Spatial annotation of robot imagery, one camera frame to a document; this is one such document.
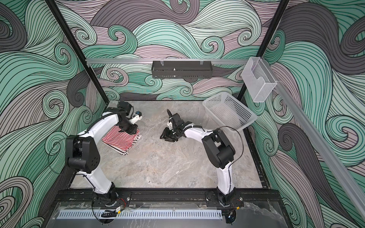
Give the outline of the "black white striped tank top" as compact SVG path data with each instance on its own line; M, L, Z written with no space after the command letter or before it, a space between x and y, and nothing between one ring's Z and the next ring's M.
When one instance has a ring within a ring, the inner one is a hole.
M134 135L134 137L127 137L125 139L113 139L106 143L111 149L120 155L127 155L130 149L142 138L142 135Z

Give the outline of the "red white striped tank top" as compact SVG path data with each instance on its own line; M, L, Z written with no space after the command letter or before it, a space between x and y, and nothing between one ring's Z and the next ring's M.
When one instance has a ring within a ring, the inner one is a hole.
M115 150L121 155L127 155L129 150L138 142L142 137L140 130L137 129L134 135L130 135L126 132L121 132L118 126L113 126L102 138L102 142Z

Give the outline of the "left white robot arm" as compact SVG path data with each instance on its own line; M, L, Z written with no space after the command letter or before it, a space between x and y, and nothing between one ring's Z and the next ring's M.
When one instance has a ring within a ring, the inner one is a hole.
M97 144L103 142L118 154L127 155L141 138L137 122L142 117L142 113L134 110L130 103L120 101L117 107L107 107L89 128L65 141L66 165L86 178L97 199L106 206L114 205L118 194L115 184L99 166L101 156Z

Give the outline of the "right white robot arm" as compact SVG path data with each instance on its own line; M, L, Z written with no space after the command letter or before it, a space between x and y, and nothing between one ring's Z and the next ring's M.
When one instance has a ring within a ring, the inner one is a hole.
M192 122L185 122L178 113L172 114L168 109L169 120L160 139L177 142L181 137L194 139L202 143L211 164L217 169L217 192L222 205L228 204L235 190L232 179L232 165L235 149L220 128L208 130Z

